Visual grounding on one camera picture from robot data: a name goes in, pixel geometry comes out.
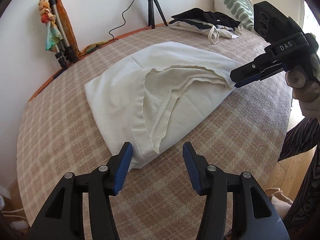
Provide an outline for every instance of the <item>black cable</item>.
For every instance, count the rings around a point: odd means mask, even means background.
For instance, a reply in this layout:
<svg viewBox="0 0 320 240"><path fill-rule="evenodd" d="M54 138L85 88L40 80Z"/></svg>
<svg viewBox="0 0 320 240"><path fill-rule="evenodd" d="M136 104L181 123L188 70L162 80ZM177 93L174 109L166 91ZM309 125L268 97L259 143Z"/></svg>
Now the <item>black cable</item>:
<svg viewBox="0 0 320 240"><path fill-rule="evenodd" d="M132 3L130 4L130 6L127 8L127 10L130 9L130 7L131 7L131 5L133 4L134 1L135 1L135 0L132 1ZM112 29L111 31L109 31L109 34L112 36L112 40L110 40L110 41L118 40L117 38L115 39L115 37L111 34L111 32L114 31L114 30L116 30L116 29L118 29L118 28L121 28L122 26L125 25L126 21L125 21L125 18L124 18L124 16L123 16L123 14L124 14L127 10L125 10L125 11L122 13L122 18L123 18L123 20L124 20L124 24L122 24L121 26L118 26L118 27Z"/></svg>

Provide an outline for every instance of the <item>black camera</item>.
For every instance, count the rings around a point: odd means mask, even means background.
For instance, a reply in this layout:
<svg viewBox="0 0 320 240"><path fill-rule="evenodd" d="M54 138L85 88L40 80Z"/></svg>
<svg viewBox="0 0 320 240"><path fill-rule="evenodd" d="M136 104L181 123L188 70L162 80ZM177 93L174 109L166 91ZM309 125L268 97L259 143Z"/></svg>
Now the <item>black camera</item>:
<svg viewBox="0 0 320 240"><path fill-rule="evenodd" d="M318 43L311 33L304 34L299 25L267 1L254 4L254 30L271 45L252 62L231 71L230 78L239 88L300 65L307 80L320 84ZM312 62L311 55L318 62Z"/></svg>

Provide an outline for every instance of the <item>black garment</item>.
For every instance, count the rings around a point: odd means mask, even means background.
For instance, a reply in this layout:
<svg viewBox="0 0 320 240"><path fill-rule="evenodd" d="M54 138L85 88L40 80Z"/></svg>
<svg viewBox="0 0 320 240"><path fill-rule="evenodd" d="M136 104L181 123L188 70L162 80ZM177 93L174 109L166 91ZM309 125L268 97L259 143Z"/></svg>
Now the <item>black garment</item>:
<svg viewBox="0 0 320 240"><path fill-rule="evenodd" d="M173 19L195 19L202 22L211 23L213 25L222 25L226 27L236 28L240 22L232 19L228 15L221 12L204 12L199 8L193 8L186 12L172 16Z"/></svg>
<svg viewBox="0 0 320 240"><path fill-rule="evenodd" d="M211 29L211 26L209 26L209 25L205 25L205 24L202 24L202 23L196 23L196 22L193 22L193 21L189 21L187 19L180 19L180 18L172 20L171 22L169 22L169 24L173 24L175 22L185 22L185 23L188 23L190 25L193 25L193 26L197 27L199 30L208 30L208 29L210 30Z"/></svg>

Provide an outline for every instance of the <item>camera lens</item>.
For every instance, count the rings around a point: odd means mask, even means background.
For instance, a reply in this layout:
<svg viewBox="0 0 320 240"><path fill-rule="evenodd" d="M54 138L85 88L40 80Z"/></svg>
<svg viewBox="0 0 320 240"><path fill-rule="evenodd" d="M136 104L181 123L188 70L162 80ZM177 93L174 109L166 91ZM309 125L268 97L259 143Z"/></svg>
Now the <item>camera lens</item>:
<svg viewBox="0 0 320 240"><path fill-rule="evenodd" d="M261 35L261 37L265 37L266 34L263 32L263 30L259 30L259 34Z"/></svg>
<svg viewBox="0 0 320 240"><path fill-rule="evenodd" d="M264 29L265 31L268 31L268 26L263 21L259 21L259 25L262 29Z"/></svg>
<svg viewBox="0 0 320 240"><path fill-rule="evenodd" d="M260 16L261 16L262 20L264 20L266 22L269 20L268 16L263 12L260 13Z"/></svg>

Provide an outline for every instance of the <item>pillow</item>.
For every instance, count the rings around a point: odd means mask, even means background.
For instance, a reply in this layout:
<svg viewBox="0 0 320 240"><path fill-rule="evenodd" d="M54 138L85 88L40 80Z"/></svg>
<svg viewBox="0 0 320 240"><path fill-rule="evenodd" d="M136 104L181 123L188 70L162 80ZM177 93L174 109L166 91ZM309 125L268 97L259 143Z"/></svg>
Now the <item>pillow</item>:
<svg viewBox="0 0 320 240"><path fill-rule="evenodd" d="M214 8L241 22L242 26L255 33L253 29L253 5L250 0L214 0Z"/></svg>

